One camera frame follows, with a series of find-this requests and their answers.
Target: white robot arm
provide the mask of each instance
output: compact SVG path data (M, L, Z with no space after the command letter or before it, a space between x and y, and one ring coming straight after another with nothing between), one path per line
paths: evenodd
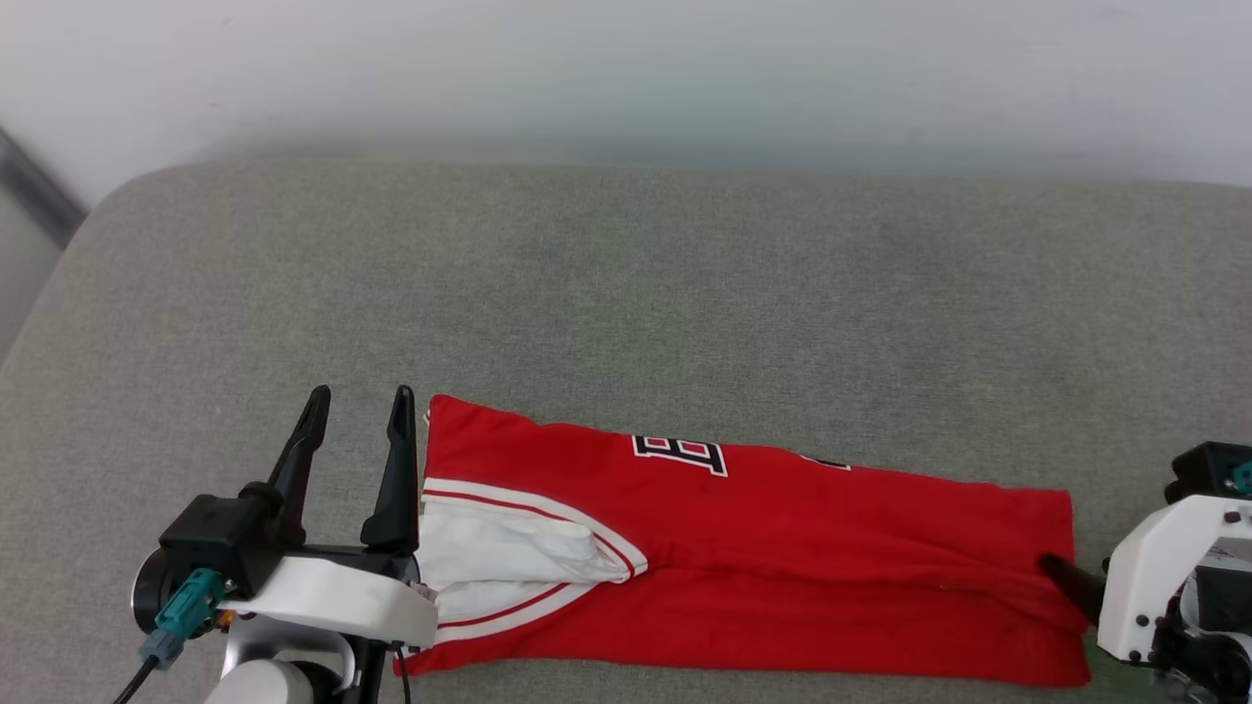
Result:
M1045 555L1040 567L1098 626L1102 650L1152 668L1182 701L1252 695L1252 447L1206 442L1173 462L1169 506L1106 562L1108 579Z

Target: gray cushion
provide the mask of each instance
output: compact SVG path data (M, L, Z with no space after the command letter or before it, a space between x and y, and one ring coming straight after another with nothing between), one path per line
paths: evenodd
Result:
M305 510L354 541L396 385L543 421L1073 491L1094 569L1169 460L1252 440L1252 192L344 162L113 194L0 370L0 700L111 700L134 572L334 390ZM785 510L764 506L762 510ZM839 634L830 634L831 639ZM200 701L222 639L136 701ZM422 701L1141 701L853 674L517 661ZM384 700L399 686L384 683Z

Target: white stripe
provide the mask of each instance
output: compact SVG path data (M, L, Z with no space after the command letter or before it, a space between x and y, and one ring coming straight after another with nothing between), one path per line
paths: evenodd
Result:
M617 534L617 531L610 529L605 524L592 519L591 516L583 514L582 511L561 504L560 501L553 501L547 496L540 496L538 494L528 494L526 491L515 491L512 489L501 489L498 486L491 486L488 484L478 484L473 481L461 481L454 479L437 479L428 477L426 480L426 491L447 491L452 494L464 494L468 496L480 496L482 499L491 499L493 501L505 501L508 504L517 504L520 506L530 506L532 509L538 509L540 511L552 514L553 516L560 516L567 521L573 521L578 525L591 529L592 532L598 535L615 549L621 551L630 561L631 566L635 567L635 574L640 575L647 570L647 557L644 552L635 547L629 540ZM449 504L466 502L466 500L458 500L452 496L434 496L431 494L424 494L422 496L426 501L444 501ZM516 509L510 509L508 506L497 506L495 504L473 502L476 507L487 507L491 510L506 511L512 514L526 514L526 511L518 511Z
M495 514L507 514L510 516L521 516L523 519L535 519L535 517L538 516L538 514L536 514L535 511L530 511L527 509L515 509L512 506L498 506L496 504L487 504L487 502L482 501L481 499L464 499L464 497L461 497L461 496L436 496L436 495L423 494L422 495L422 500L427 501L427 502L442 504L444 506L464 506L464 507L468 507L468 509L473 509L475 511L490 511L490 512L495 512ZM557 519L547 519L547 520L557 521L557 520L560 520L560 516ZM588 526L583 526L583 527L587 527L587 530L591 530L592 532L596 532L595 530L590 529ZM631 567L631 565L627 565L626 561L622 560L621 555L618 555L617 552L615 552L612 550L608 550L608 549L603 547L602 545L596 545L596 549L600 551L600 554L602 554L606 559L608 559L610 562L612 562L613 567L621 570L621 572L622 572L621 577L613 579L613 580L608 580L608 581L613 581L613 582L621 584L621 582L626 581L627 579L630 579L630 567ZM644 571L646 567L647 567L646 564L642 567L635 567L635 574L639 574L639 572Z
M555 584L550 584L540 591L552 589ZM593 584L570 584L565 589L557 591L556 594L548 596L547 599L536 601L525 609L518 609L512 614L500 616L498 619L491 619L488 621L482 621L478 624L470 624L466 626L439 626L439 630L434 634L434 644L448 643L453 640L470 640L471 638L482 638L485 635L492 635L496 633L503 633L510 629L515 629L521 625L526 625L531 621L542 619L548 614L557 611L570 604L573 604L580 596L591 591L596 585Z
M525 582L507 582L507 584L525 584ZM522 596L515 596L508 601L492 603L490 609L483 609L486 601L478 599L475 601L476 610L453 611L451 608L444 608L442 603L443 594L438 593L438 599L436 604L439 608L439 624L459 623L459 621L473 621L478 619L490 618L492 614L500 614L501 611L508 611L510 609L516 609L517 606L526 604L531 599L535 599L540 594L552 589L557 582L532 582L532 589L527 590Z

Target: red fabric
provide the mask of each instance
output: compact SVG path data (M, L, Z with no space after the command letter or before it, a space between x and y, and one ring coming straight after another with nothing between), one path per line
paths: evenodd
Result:
M699 450L684 445L684 450ZM724 475L635 438L448 396L426 476L537 494L649 560L537 621L441 643L413 674L500 658L725 669L1089 680L1083 616L1035 567L1073 557L1069 495L720 445Z

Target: folded jersey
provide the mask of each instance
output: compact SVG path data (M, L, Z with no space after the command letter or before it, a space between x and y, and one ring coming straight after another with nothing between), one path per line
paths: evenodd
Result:
M1089 679L1069 496L431 402L412 673L498 658Z

